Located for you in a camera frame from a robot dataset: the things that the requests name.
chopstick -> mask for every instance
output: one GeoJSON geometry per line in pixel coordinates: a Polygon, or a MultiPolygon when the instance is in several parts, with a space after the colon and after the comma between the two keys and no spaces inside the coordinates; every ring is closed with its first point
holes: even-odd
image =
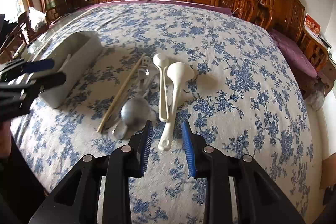
{"type": "Polygon", "coordinates": [[[109,109],[107,110],[107,112],[105,113],[103,119],[100,122],[100,125],[98,126],[97,132],[100,133],[103,130],[104,124],[106,123],[106,121],[108,120],[110,114],[112,113],[115,105],[117,104],[118,99],[121,97],[124,89],[126,88],[128,82],[130,81],[130,79],[132,78],[133,74],[135,73],[135,71],[138,69],[138,67],[141,64],[142,59],[145,57],[145,53],[143,53],[140,57],[140,59],[138,60],[138,62],[135,64],[135,66],[132,68],[131,72],[129,73],[129,75],[127,76],[126,80],[124,81],[124,83],[122,84],[122,86],[120,87],[117,95],[114,97],[112,104],[110,105],[109,109]]]}

red sign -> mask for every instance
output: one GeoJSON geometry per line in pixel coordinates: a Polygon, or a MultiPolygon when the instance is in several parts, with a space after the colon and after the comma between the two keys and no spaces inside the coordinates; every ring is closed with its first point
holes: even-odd
{"type": "Polygon", "coordinates": [[[306,19],[304,20],[305,26],[313,32],[313,34],[317,37],[320,33],[321,26],[318,24],[313,18],[306,14],[306,19]]]}

white plastic ladle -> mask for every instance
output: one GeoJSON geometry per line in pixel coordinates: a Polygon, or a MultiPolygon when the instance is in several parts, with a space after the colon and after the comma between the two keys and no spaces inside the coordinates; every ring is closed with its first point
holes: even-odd
{"type": "Polygon", "coordinates": [[[181,92],[182,84],[194,78],[195,73],[186,63],[177,62],[168,67],[167,76],[173,81],[173,102],[170,107],[169,120],[163,129],[162,136],[157,146],[159,150],[169,150],[173,139],[173,131],[177,110],[177,102],[181,92]]]}
{"type": "Polygon", "coordinates": [[[154,65],[160,70],[160,102],[159,119],[167,122],[169,119],[165,72],[169,66],[169,59],[165,54],[155,54],[153,57],[154,65]]]}

blue floral tablecloth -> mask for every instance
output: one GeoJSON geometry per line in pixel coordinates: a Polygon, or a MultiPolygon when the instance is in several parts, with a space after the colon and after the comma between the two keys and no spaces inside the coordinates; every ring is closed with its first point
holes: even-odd
{"type": "MultiPolygon", "coordinates": [[[[171,62],[189,64],[197,77],[184,87],[168,152],[157,149],[164,128],[158,119],[157,79],[147,96],[155,118],[154,141],[145,177],[129,181],[133,223],[202,221],[205,181],[188,178],[181,139],[184,120],[224,154],[252,155],[305,214],[309,176],[316,172],[310,125],[293,74],[264,29],[193,7],[108,5],[89,10],[56,32],[36,59],[70,34],[94,29],[104,50],[64,104],[52,109],[36,99],[31,114],[12,123],[19,149],[46,189],[52,190],[83,155],[108,155],[128,143],[116,140],[111,128],[102,134],[96,129],[141,54],[164,52],[171,62]]],[[[170,104],[172,83],[167,84],[170,104]]]]}

white plastic container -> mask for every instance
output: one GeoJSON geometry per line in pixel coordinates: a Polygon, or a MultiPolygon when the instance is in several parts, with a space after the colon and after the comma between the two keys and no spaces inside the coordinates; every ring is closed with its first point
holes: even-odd
{"type": "Polygon", "coordinates": [[[101,53],[102,49],[103,47],[97,31],[75,32],[71,34],[46,57],[52,58],[55,61],[54,68],[52,70],[36,72],[31,76],[32,80],[43,75],[48,75],[51,72],[57,72],[68,54],[71,54],[71,58],[62,68],[62,72],[67,76],[65,83],[43,91],[39,96],[52,108],[58,108],[88,66],[101,53]]]}

